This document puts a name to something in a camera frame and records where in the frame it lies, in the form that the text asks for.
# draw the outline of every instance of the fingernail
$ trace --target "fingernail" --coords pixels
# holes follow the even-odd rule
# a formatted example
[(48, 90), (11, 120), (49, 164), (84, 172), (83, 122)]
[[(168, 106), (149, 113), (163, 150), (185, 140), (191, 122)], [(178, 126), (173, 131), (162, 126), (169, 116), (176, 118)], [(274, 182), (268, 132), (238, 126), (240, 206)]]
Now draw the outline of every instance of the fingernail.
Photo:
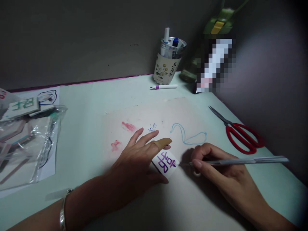
[(197, 159), (194, 159), (194, 160), (192, 161), (192, 163), (193, 163), (193, 165), (195, 166), (196, 169), (200, 169), (201, 166), (202, 166), (201, 161), (200, 161), (200, 160), (197, 160)]

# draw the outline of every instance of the desk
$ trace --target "desk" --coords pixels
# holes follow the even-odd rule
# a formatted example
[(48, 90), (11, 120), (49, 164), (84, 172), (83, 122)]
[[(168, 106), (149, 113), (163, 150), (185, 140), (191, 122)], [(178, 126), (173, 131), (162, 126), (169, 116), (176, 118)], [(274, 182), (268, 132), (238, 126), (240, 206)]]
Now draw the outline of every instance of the desk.
[[(212, 93), (193, 95), (187, 83), (176, 73), (173, 84), (177, 89), (149, 90), (155, 85), (152, 76), (138, 76), (113, 81), (61, 86), (60, 103), (68, 107), (62, 121), (56, 154), (56, 174), (0, 199), (0, 230), (6, 230), (54, 201), (45, 201), (51, 192), (76, 187), (101, 174), (101, 117), (106, 113), (153, 99), (164, 100), (186, 97), (198, 113), (208, 119), (211, 105), (232, 122), (239, 119)], [(225, 126), (220, 120), (210, 123), (209, 131), (221, 139), (215, 145), (244, 157), (229, 142)], [(256, 157), (272, 155), (267, 148), (258, 149)], [(307, 188), (282, 164), (247, 165), (247, 168), (268, 204), (298, 224)], [(176, 195), (175, 187), (158, 185), (124, 209), (109, 214), (86, 230), (244, 230), (251, 229), (219, 194), (204, 180), (203, 193), (192, 179)]]

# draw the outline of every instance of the yellow clip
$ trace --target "yellow clip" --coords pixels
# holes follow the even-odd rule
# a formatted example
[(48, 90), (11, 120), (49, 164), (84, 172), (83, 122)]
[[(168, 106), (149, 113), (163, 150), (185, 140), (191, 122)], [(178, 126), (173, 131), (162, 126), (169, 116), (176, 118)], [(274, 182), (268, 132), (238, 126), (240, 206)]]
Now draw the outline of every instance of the yellow clip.
[(217, 21), (211, 31), (211, 34), (218, 34), (221, 28), (224, 26), (224, 22)]

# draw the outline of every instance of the scissors blade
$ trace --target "scissors blade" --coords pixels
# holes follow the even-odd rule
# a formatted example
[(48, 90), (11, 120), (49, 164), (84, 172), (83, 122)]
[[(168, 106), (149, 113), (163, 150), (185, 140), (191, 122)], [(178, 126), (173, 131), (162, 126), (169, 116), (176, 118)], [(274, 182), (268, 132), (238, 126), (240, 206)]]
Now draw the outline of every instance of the scissors blade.
[(226, 120), (218, 111), (216, 111), (214, 108), (212, 108), (211, 106), (209, 106), (209, 108), (212, 110), (212, 112), (214, 112), (215, 115), (218, 116), (219, 119), (221, 119), (223, 122), (230, 124), (231, 122)]

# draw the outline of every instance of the white marker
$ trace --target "white marker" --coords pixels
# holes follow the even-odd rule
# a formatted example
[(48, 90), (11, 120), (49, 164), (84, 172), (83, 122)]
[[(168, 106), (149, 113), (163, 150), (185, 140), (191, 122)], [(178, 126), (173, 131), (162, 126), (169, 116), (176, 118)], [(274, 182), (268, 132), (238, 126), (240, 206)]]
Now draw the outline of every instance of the white marker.
[(151, 87), (152, 89), (167, 89), (167, 88), (177, 88), (177, 84), (170, 84), (170, 85), (158, 85)]
[(165, 37), (164, 37), (164, 43), (165, 43), (165, 44), (168, 44), (168, 42), (169, 42), (169, 30), (170, 30), (169, 27), (167, 27), (167, 28), (165, 29)]

